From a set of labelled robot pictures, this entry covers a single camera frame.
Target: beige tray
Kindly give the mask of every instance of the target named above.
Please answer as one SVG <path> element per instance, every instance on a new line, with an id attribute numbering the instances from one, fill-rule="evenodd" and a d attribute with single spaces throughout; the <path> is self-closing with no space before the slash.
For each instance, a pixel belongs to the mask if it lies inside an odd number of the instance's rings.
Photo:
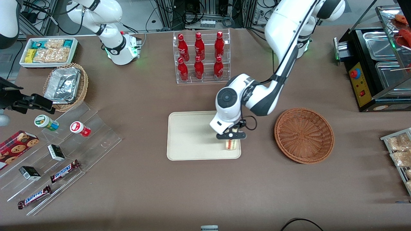
<path id="1" fill-rule="evenodd" d="M 225 140 L 218 140 L 210 121 L 216 111 L 173 112 L 169 116 L 167 158 L 169 160 L 237 159 L 241 155 L 227 150 Z"/>

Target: red switch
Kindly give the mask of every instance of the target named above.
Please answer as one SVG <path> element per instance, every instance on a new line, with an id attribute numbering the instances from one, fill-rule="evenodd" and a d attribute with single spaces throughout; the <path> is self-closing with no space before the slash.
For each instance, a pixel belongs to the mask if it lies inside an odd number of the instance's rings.
<path id="1" fill-rule="evenodd" d="M 358 72 L 356 70 L 353 70 L 353 71 L 350 72 L 350 77 L 353 78 L 353 79 L 355 79 L 357 77 L 357 75 L 358 75 Z"/>

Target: snickers bar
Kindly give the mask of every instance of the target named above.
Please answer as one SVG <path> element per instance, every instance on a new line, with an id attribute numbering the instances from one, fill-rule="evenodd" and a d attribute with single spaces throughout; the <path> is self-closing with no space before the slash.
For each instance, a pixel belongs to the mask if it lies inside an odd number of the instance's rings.
<path id="1" fill-rule="evenodd" d="M 69 174 L 69 172 L 73 171 L 78 166 L 80 166 L 79 162 L 77 160 L 74 160 L 72 163 L 67 165 L 67 167 L 60 170 L 54 176 L 51 176 L 50 177 L 51 183 L 54 183 L 54 182 L 58 181 L 59 179 L 63 178 L 65 175 Z"/>
<path id="2" fill-rule="evenodd" d="M 51 188 L 50 185 L 47 185 L 43 190 L 39 191 L 38 193 L 32 195 L 31 197 L 27 198 L 24 201 L 19 201 L 17 204 L 18 209 L 23 209 L 27 207 L 30 203 L 40 199 L 44 195 L 51 194 Z"/>

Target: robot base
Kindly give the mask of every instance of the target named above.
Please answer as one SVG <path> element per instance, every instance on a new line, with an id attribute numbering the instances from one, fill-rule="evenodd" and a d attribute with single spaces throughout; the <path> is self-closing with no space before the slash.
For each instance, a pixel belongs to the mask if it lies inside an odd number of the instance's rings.
<path id="1" fill-rule="evenodd" d="M 118 55 L 110 54 L 106 49 L 109 58 L 117 65 L 126 65 L 133 59 L 140 58 L 141 39 L 127 34 L 123 36 L 126 38 L 126 45 Z"/>

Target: white storage bin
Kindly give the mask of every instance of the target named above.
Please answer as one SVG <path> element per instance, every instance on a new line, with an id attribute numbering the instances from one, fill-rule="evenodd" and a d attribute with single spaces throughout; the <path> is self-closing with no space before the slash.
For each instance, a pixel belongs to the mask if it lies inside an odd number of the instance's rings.
<path id="1" fill-rule="evenodd" d="M 69 53 L 69 57 L 67 58 L 66 62 L 49 62 L 49 63 L 40 63 L 40 62 L 33 62 L 33 63 L 28 63 L 28 62 L 24 62 L 24 59 L 27 55 L 27 51 L 28 49 L 30 49 L 33 45 L 33 43 L 35 42 L 39 42 L 39 41 L 45 41 L 48 39 L 64 39 L 64 40 L 72 40 L 72 46 L 70 48 L 70 53 Z M 54 67 L 59 67 L 59 66 L 63 66 L 65 64 L 69 64 L 72 62 L 73 58 L 74 58 L 74 53 L 76 52 L 76 48 L 77 48 L 77 40 L 74 37 L 42 37 L 42 38 L 32 38 L 29 39 L 27 41 L 27 44 L 24 48 L 23 54 L 21 56 L 20 59 L 20 65 L 22 67 L 25 68 L 54 68 Z"/>

